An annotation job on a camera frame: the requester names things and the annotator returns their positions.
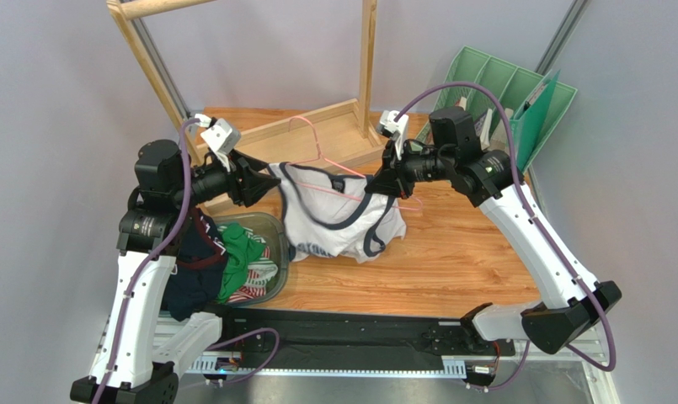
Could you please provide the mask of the white tank top navy trim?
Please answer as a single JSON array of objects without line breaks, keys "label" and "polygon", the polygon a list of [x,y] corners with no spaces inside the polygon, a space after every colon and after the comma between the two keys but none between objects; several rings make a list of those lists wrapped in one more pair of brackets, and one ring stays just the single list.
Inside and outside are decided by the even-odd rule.
[{"label": "white tank top navy trim", "polygon": [[268,171],[280,180],[281,219],[294,262],[344,256],[365,263],[406,235],[398,202],[365,191],[370,174],[334,174],[288,162],[271,163]]}]

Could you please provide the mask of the pink wire hanger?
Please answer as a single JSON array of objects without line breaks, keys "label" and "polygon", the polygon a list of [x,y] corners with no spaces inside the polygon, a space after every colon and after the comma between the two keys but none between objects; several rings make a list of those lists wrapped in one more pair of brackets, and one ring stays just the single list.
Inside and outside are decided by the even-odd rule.
[{"label": "pink wire hanger", "polygon": [[[354,171],[353,169],[345,167],[341,164],[338,164],[337,162],[334,162],[330,159],[327,159],[324,156],[322,149],[321,149],[321,145],[320,145],[320,141],[319,141],[319,138],[318,138],[318,133],[317,133],[316,127],[314,126],[314,124],[311,120],[309,120],[309,119],[307,119],[303,116],[300,116],[300,115],[292,116],[292,117],[289,118],[289,121],[288,121],[288,130],[289,131],[291,131],[292,122],[294,120],[301,120],[301,121],[305,122],[311,128],[312,136],[313,136],[316,151],[317,151],[317,156],[315,158],[309,159],[309,160],[288,162],[288,165],[307,167],[311,162],[325,162],[330,166],[336,167],[339,171],[345,171],[345,172],[347,172],[351,175],[358,176],[359,178],[366,179],[366,175],[364,175],[362,173],[358,173],[358,172]],[[312,185],[312,184],[308,184],[308,183],[300,183],[300,185],[302,185],[306,188],[309,188],[309,189],[314,189],[314,190],[321,191],[321,192],[324,192],[324,193],[335,194],[335,195],[340,196],[340,197],[345,197],[345,198],[352,199],[352,200],[355,200],[355,201],[360,201],[360,199],[357,198],[357,197],[350,196],[350,195],[347,195],[347,194],[342,194],[341,192],[335,191],[333,189],[324,189],[324,188],[321,188],[321,187],[318,187],[318,186],[315,186],[315,185]],[[424,204],[420,199],[417,199],[415,197],[410,197],[410,199],[414,200],[419,205],[417,207],[398,205],[398,206],[395,207],[395,210],[421,211],[424,208]]]}]

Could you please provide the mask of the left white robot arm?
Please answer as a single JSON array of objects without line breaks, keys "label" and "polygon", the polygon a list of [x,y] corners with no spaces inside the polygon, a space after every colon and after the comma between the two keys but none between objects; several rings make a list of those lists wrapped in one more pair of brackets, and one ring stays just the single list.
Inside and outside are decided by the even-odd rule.
[{"label": "left white robot arm", "polygon": [[152,345],[189,213],[221,195],[235,205],[254,205],[279,183],[267,167],[235,150],[225,157],[211,151],[192,167],[188,152],[170,140],[140,149],[134,166],[138,185],[119,224],[118,277],[106,337],[90,373],[72,383],[73,401],[175,401],[183,374],[222,331],[219,316],[198,312],[166,343]]}]

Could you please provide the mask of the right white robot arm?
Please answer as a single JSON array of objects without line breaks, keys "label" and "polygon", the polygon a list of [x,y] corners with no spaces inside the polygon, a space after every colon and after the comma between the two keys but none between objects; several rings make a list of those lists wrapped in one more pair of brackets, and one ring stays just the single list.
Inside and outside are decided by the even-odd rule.
[{"label": "right white robot arm", "polygon": [[466,315],[482,340],[524,339],[546,354],[568,347],[622,298],[611,280],[600,282],[575,256],[537,208],[524,180],[515,182],[509,155],[483,149],[472,116],[452,106],[430,114],[434,142],[414,150],[408,118],[385,111],[377,132],[388,139],[382,166],[366,192],[407,199],[420,182],[447,180],[501,231],[528,269],[537,302],[484,304]]}]

